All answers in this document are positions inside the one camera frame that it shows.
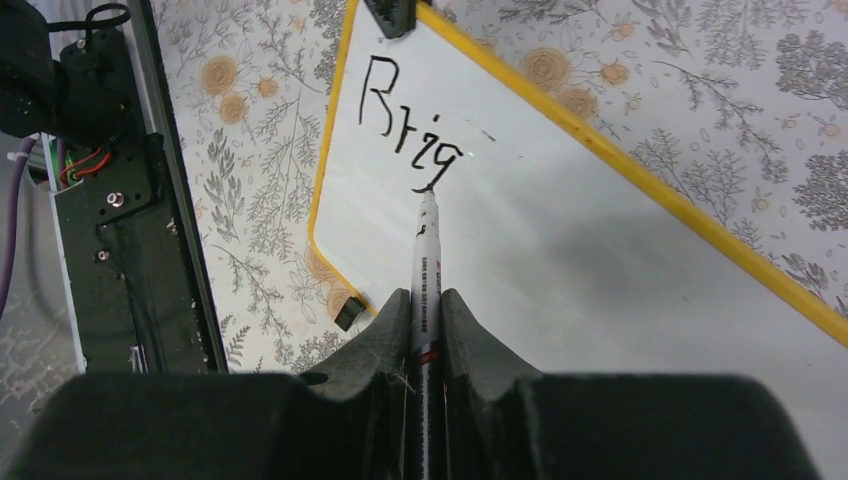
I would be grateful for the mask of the black marker cap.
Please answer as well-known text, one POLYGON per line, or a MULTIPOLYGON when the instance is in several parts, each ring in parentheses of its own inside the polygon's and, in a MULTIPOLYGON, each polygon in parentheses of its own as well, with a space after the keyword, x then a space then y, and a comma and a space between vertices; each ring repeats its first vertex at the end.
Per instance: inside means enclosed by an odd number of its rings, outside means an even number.
POLYGON ((357 297, 348 297, 335 315, 334 323, 344 332, 348 332, 356 319, 366 310, 365 304, 357 297))

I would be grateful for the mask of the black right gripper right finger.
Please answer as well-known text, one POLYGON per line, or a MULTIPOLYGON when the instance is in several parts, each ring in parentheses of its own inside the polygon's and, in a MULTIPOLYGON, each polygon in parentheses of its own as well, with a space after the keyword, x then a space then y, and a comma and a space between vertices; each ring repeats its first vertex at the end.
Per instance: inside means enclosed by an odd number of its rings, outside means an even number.
POLYGON ((441 298, 452 479, 815 479, 789 415, 738 375, 545 373, 441 298))

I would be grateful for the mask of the yellow framed whiteboard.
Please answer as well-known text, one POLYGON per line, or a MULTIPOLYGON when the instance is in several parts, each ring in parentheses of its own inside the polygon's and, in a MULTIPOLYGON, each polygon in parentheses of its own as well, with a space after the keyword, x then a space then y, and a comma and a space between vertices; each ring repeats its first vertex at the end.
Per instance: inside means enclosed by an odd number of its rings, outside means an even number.
POLYGON ((412 277, 420 189, 442 285, 545 371, 732 372, 847 475, 847 322, 427 5, 345 9, 309 239, 372 306, 412 277))

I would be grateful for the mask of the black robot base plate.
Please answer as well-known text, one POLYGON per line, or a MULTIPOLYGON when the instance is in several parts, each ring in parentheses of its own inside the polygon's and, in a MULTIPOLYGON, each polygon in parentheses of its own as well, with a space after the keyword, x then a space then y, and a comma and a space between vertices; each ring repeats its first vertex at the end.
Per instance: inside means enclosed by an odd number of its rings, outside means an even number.
POLYGON ((123 106, 120 136, 54 198, 80 370, 225 372, 164 138, 145 123, 124 35, 100 30, 65 47, 60 59, 123 106))

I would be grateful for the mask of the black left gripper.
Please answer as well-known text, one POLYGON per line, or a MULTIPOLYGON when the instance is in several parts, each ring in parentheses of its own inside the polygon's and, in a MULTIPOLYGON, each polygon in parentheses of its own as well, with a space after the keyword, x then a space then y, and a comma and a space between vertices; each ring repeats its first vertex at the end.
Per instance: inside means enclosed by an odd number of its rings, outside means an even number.
POLYGON ((419 4, 431 5, 430 0, 365 0, 367 10, 387 39, 398 39, 416 27, 419 4))

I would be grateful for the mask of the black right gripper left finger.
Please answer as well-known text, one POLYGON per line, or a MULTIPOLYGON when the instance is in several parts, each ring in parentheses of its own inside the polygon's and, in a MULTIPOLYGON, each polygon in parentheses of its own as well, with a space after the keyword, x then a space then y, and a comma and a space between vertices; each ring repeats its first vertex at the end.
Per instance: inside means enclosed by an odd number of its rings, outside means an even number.
POLYGON ((11 479, 386 479, 399 474, 410 294, 298 374, 98 373, 67 382, 11 479))

